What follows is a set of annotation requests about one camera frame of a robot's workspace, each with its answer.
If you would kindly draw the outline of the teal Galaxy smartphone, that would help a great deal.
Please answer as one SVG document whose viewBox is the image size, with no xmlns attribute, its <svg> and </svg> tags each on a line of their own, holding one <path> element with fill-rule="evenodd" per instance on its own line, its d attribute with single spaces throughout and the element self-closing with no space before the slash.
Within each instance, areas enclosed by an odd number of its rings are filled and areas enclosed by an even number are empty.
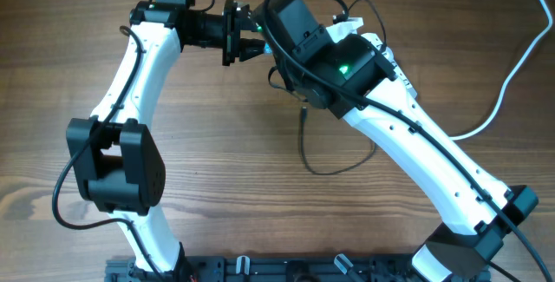
<svg viewBox="0 0 555 282">
<path fill-rule="evenodd" d="M 270 46 L 269 43 L 266 43 L 266 44 L 264 45 L 264 53 L 267 54 L 267 55 L 273 53 L 273 51 L 272 51 L 271 46 Z"/>
</svg>

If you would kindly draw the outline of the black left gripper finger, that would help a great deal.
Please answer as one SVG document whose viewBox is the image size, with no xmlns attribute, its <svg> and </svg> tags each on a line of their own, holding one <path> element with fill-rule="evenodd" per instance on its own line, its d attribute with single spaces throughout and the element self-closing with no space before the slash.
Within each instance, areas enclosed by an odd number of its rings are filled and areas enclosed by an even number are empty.
<svg viewBox="0 0 555 282">
<path fill-rule="evenodd" d="M 238 58 L 241 62 L 252 59 L 253 57 L 263 55 L 265 50 L 265 41 L 260 39 L 239 40 Z"/>
<path fill-rule="evenodd" d="M 250 11 L 237 13 L 236 26 L 240 31 L 259 31 L 259 25 L 252 19 Z"/>
</svg>

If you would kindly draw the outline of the white power strip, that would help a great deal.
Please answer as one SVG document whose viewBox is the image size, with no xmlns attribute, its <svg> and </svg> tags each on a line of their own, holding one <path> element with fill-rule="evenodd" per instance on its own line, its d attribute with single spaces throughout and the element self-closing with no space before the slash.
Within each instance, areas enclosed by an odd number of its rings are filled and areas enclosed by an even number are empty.
<svg viewBox="0 0 555 282">
<path fill-rule="evenodd" d="M 362 36 L 368 40 L 369 42 L 371 42 L 376 48 L 381 49 L 383 42 L 382 40 L 378 37 L 378 35 L 376 33 L 364 33 L 362 34 Z M 399 64 L 397 63 L 397 61 L 395 60 L 395 56 L 394 53 L 392 51 L 392 49 L 390 47 L 387 47 L 383 52 L 382 55 L 393 65 L 394 67 L 394 71 L 397 74 L 397 76 L 401 79 L 405 89 L 408 91 L 408 93 L 414 98 L 416 99 L 418 94 L 413 86 L 413 84 L 410 82 L 410 80 L 405 76 L 404 72 L 402 71 L 401 67 L 399 66 Z"/>
</svg>

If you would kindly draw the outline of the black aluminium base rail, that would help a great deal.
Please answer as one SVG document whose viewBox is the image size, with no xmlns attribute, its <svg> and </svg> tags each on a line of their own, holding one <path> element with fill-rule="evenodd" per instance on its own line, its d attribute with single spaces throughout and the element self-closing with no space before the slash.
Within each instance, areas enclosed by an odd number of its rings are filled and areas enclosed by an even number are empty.
<svg viewBox="0 0 555 282">
<path fill-rule="evenodd" d="M 295 282 L 295 281 L 421 281 L 405 254 L 365 258 L 343 253 L 331 258 L 189 257 L 172 271 L 160 271 L 164 281 Z"/>
</svg>

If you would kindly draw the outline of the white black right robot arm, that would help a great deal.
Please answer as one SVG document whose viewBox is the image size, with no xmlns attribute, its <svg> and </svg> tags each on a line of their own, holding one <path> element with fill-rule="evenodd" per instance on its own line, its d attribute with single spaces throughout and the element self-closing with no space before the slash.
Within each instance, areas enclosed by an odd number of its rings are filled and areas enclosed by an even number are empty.
<svg viewBox="0 0 555 282">
<path fill-rule="evenodd" d="M 472 279 L 538 205 L 526 185 L 508 186 L 478 166 L 424 112 L 385 45 L 368 35 L 331 35 L 303 0 L 264 0 L 253 20 L 290 92 L 365 134 L 419 186 L 441 224 L 413 254 L 424 281 Z"/>
</svg>

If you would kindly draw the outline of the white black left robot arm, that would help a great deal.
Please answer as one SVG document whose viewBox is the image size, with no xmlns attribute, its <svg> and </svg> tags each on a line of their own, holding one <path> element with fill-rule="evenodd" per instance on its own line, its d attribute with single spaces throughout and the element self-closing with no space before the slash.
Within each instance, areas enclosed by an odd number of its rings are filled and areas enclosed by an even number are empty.
<svg viewBox="0 0 555 282">
<path fill-rule="evenodd" d="M 80 196 L 118 224 L 134 259 L 108 267 L 107 278 L 194 281 L 197 273 L 169 228 L 160 200 L 166 168 L 150 129 L 167 75 L 185 46 L 216 48 L 223 64 L 260 55 L 262 40 L 250 8 L 227 0 L 221 14 L 197 9 L 196 0 L 146 0 L 132 9 L 121 33 L 128 46 L 116 75 L 86 119 L 66 130 L 70 158 L 59 175 L 75 176 Z"/>
</svg>

